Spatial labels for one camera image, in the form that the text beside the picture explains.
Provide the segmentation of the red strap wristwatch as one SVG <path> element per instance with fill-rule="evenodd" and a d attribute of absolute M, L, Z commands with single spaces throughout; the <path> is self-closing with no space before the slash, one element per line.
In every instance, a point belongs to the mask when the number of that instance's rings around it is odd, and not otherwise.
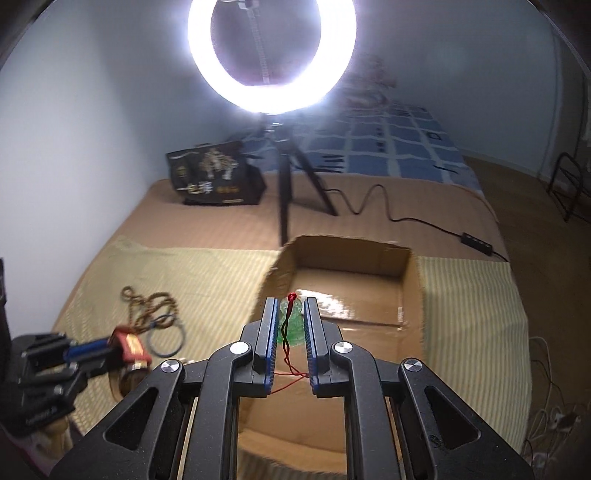
<path fill-rule="evenodd" d="M 119 325 L 111 334 L 109 346 L 114 349 L 114 360 L 108 378 L 111 395 L 121 401 L 150 373 L 151 355 L 131 327 Z"/>

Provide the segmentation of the yellow striped cloth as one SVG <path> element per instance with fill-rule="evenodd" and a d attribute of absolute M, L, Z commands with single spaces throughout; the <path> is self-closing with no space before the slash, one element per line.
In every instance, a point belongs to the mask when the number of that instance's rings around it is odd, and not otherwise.
<path fill-rule="evenodd" d="M 266 298 L 314 297 L 342 337 L 391 362 L 422 360 L 511 446 L 527 429 L 528 320 L 505 262 L 419 257 L 392 244 L 301 236 L 280 251 L 148 248 L 121 237 L 82 277 L 55 330 L 80 343 L 128 320 L 124 287 L 176 299 L 184 338 L 162 352 L 202 360 L 238 340 Z"/>

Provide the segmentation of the dark metal bangle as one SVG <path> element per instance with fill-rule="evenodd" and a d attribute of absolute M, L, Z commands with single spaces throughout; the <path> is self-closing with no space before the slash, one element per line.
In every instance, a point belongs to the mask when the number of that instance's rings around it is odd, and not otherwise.
<path fill-rule="evenodd" d="M 146 334 L 148 351 L 159 358 L 172 358 L 179 354 L 186 342 L 183 323 L 173 320 L 166 325 L 150 323 Z"/>

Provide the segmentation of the cardboard box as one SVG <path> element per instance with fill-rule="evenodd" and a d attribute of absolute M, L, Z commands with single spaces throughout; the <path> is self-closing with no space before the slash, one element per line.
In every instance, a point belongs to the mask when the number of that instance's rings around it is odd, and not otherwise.
<path fill-rule="evenodd" d="M 405 247 L 367 239 L 305 235 L 280 251 L 259 289 L 252 320 L 266 298 L 290 292 L 314 297 L 322 319 L 377 359 L 400 362 L 423 354 L 424 292 L 418 261 Z M 238 446 L 246 453 L 304 472 L 346 471 L 344 407 L 318 399 L 307 380 L 291 385 L 276 359 L 276 394 L 240 408 Z"/>

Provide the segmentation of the black printed gift bag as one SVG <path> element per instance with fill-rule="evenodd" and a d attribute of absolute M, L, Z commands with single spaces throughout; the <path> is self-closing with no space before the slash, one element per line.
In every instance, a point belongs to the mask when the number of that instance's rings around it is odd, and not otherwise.
<path fill-rule="evenodd" d="M 257 205 L 266 192 L 242 142 L 205 144 L 166 154 L 173 189 L 189 206 Z"/>

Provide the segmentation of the black tripod stand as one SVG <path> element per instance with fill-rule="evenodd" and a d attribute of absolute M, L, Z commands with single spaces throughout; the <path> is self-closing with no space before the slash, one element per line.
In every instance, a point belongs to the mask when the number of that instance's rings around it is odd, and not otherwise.
<path fill-rule="evenodd" d="M 294 138 L 294 127 L 283 114 L 260 114 L 259 130 L 263 131 L 266 143 L 273 146 L 276 153 L 277 191 L 279 191 L 280 246 L 290 241 L 290 204 L 294 202 L 293 174 L 291 161 L 296 160 L 298 166 L 307 175 L 308 181 L 325 205 L 325 212 L 337 217 L 339 215 L 334 203 L 329 199 L 321 178 L 315 173 L 310 160 L 298 147 Z"/>

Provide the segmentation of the tan bed cover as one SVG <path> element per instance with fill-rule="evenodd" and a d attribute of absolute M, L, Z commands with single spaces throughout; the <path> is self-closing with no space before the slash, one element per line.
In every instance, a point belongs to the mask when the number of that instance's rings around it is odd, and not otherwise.
<path fill-rule="evenodd" d="M 225 336 L 245 322 L 263 271 L 280 250 L 276 174 L 257 205 L 187 206 L 155 182 L 84 272 L 54 328 L 78 340 L 105 335 L 127 318 L 120 292 L 165 291 L 193 335 Z M 293 178 L 290 237 L 331 235 L 393 243 L 421 256 L 479 260 L 470 234 L 507 253 L 483 194 L 427 180 L 328 174 L 329 215 L 303 174 Z"/>

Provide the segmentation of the blue patterned bedsheet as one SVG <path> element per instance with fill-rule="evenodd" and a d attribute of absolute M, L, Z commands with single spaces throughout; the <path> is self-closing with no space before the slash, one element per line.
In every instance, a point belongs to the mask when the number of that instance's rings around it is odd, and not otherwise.
<path fill-rule="evenodd" d="M 288 120 L 318 173 L 427 180 L 481 190 L 448 132 L 424 107 L 395 101 L 370 110 L 308 111 Z"/>

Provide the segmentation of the folded floral quilt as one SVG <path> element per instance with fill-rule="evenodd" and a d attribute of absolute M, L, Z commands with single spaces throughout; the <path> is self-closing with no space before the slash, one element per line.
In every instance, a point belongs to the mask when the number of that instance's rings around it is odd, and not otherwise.
<path fill-rule="evenodd" d="M 398 81 L 386 70 L 384 59 L 369 53 L 353 55 L 335 90 L 335 102 L 346 110 L 376 110 L 388 106 Z"/>

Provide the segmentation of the black metal chair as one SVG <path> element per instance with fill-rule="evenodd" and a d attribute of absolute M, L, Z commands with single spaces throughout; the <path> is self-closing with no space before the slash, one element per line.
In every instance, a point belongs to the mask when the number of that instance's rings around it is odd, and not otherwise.
<path fill-rule="evenodd" d="M 557 157 L 546 193 L 556 202 L 564 222 L 590 223 L 590 171 L 569 153 Z"/>

